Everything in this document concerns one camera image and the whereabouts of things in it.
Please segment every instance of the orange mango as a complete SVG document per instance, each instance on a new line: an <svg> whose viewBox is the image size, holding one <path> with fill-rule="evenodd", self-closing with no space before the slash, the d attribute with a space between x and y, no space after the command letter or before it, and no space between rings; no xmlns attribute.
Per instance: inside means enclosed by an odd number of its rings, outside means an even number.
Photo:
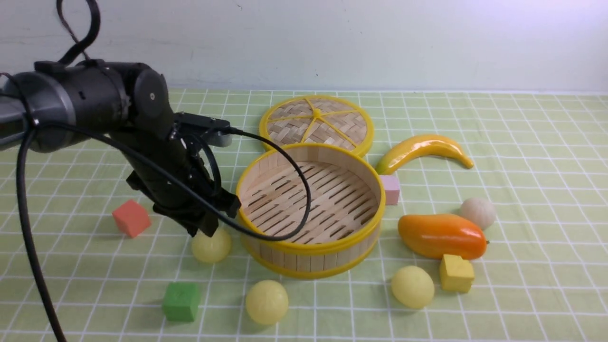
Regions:
<svg viewBox="0 0 608 342"><path fill-rule="evenodd" d="M407 247L430 259L440 260L444 254L477 259L488 246L481 228L455 214L404 215L398 231Z"/></svg>

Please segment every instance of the green cube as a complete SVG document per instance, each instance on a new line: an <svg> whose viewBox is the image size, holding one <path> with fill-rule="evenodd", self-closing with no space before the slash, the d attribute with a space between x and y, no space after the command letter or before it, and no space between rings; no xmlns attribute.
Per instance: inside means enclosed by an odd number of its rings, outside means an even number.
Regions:
<svg viewBox="0 0 608 342"><path fill-rule="evenodd" d="M201 302L201 291L196 283L172 282L167 286L162 311L171 322L194 322Z"/></svg>

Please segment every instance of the yellow cube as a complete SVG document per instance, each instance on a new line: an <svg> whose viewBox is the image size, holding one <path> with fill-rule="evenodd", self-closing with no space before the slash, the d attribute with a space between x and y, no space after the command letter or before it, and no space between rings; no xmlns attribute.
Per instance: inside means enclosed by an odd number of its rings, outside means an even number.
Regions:
<svg viewBox="0 0 608 342"><path fill-rule="evenodd" d="M443 290L467 293L475 280L475 272L470 261L460 256L445 254L441 258L439 277Z"/></svg>

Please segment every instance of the yellow rim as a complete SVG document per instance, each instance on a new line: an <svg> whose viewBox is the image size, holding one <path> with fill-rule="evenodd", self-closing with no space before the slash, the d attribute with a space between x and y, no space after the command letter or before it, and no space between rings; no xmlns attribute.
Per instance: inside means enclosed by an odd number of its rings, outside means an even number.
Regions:
<svg viewBox="0 0 608 342"><path fill-rule="evenodd" d="M266 129L266 127L268 126L269 122L275 122L275 121L280 121L280 120L289 120L289 119L297 119L297 118L303 118L303 117L313 117L312 115L310 116L286 116L286 117L282 117L280 119L268 119L270 117L270 115L272 115L272 113L274 113L279 107L281 107L282 105L292 102L292 101L299 101L299 100L306 100L306 102L308 102L308 105L311 107L311 109L314 109L313 104L310 102L309 99L311 98L318 98L318 99L328 99L328 100L333 100L336 102L340 102L343 103L344 105L350 106L353 108L353 110L351 111L335 111L335 112L330 112L330 113L323 113L320 120L323 121L323 123L331 126L331 124L329 124L329 122L324 119L325 116L327 115L332 115L332 114L344 114L344 113L353 113L353 112L358 112L359 114L361 114L361 116L363 117L363 120L365 120L365 125L367 126L367 133L365 134L365 138L363 139L363 141L357 145L355 144L348 136L346 136L342 131L335 129L334 130L341 135L345 140L347 140L348 142L350 142L351 144L353 144L355 146L355 148L352 151L349 151L350 153L356 155L356 156L360 156L363 157L367 152L369 152L369 150L371 149L371 145L373 143L374 140L374 128L373 128L373 122L371 121L370 116L367 114L367 112L355 105L354 103L341 99L339 97L334 97L334 96L328 96L328 95L307 95L307 96L300 96L300 97L294 97L292 99L289 100L285 100L282 101L280 103L277 103L276 105L274 105L272 108L270 108L269 110L267 110L264 115L262 116L261 120L260 120L260 136L272 141L272 139L270 138L270 134L268 134L268 130ZM266 143L262 143L262 145L264 146L264 148L267 151L273 151L274 149L272 148L272 146L266 144Z"/></svg>
<svg viewBox="0 0 608 342"><path fill-rule="evenodd" d="M363 165L371 172L371 174L374 176L375 181L379 184L380 186L380 202L378 203L378 210L376 211L376 214L371 218L371 220L359 231L345 237L344 239L340 239L337 241L333 241L333 242L329 242L329 243L321 243L318 245L301 245L298 243L292 243L292 242L286 242L286 241L277 241L277 242L270 242L270 241L260 241L261 243L265 243L268 246L270 246L271 248L275 249L275 250L279 250L279 251L283 251L283 252L287 252L287 253L299 253L299 254L306 254L306 255L318 255L318 254L326 254L326 253L335 253L344 249L349 248L350 246L353 246L357 243L359 243L361 240L365 239L373 230L374 228L380 224L381 220L382 220L382 216L384 215L384 206L386 203L386 197L384 195L384 189L382 188L382 181L380 179L380 176L378 176L378 173L376 172L376 170L374 170L373 167L371 167L370 164L368 164L366 161L364 161L361 157L353 154L352 152L349 152L343 148L340 147L336 147L333 145L327 145L327 144L319 144L319 143L312 143L312 142L307 142L307 143L303 143L303 144L291 144L291 145L287 145L282 147L283 150L290 150L292 148L307 148L307 147L320 147L320 148L329 148L329 149L333 149L336 150L338 152L344 153L354 159L356 159L358 162L363 163ZM243 174L241 175L241 178L238 180L237 183L237 195L241 193L241 186L243 185L243 179L247 176L247 174L249 174L249 172L251 171L251 168L256 165L261 159L263 158L267 158L269 155L273 154L273 153L278 153L277 151L273 150L273 151L268 151L266 153L264 153L263 155L261 155L260 157L258 157L255 161L253 161L249 166L247 166L247 168L245 169L245 171L243 172ZM240 207L238 210L238 214L240 219L242 220L242 222L251 230L259 233L259 234L264 234L263 231L260 231L256 226L254 226L254 224L247 218L247 216L244 213L244 208Z"/></svg>
<svg viewBox="0 0 608 342"><path fill-rule="evenodd" d="M361 254L357 259L355 259L345 265L342 265L340 267L332 268L330 270L325 270L325 271L318 271L318 272L300 272L300 271L292 271L292 270L287 270L282 267L278 267L278 266L262 259L258 254L254 253L246 241L241 239L241 242L242 242L243 246L245 247L245 249L247 250L247 252L249 252L251 257L253 257L255 261L257 261L260 265L266 267L267 269L269 269L275 273L282 274L287 277L310 280L310 279L321 279L321 278L336 276L338 274L341 274L343 272L350 270L351 268L355 267L356 265L359 265L363 260L365 260L365 258L368 255L370 255L371 251L374 249L374 247L378 243L379 238L380 238L380 234L378 234L378 236L376 237L376 239L374 240L372 245L365 251L365 253Z"/></svg>

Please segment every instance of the woven bamboo lid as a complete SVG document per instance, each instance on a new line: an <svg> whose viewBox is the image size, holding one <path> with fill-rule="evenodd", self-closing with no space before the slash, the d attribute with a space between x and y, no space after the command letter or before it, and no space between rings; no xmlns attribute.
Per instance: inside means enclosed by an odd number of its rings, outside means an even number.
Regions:
<svg viewBox="0 0 608 342"><path fill-rule="evenodd" d="M338 97L310 95L276 104L260 122L260 135L279 146L316 142L360 157L371 148L374 129L359 106ZM267 150L273 150L264 144Z"/></svg>

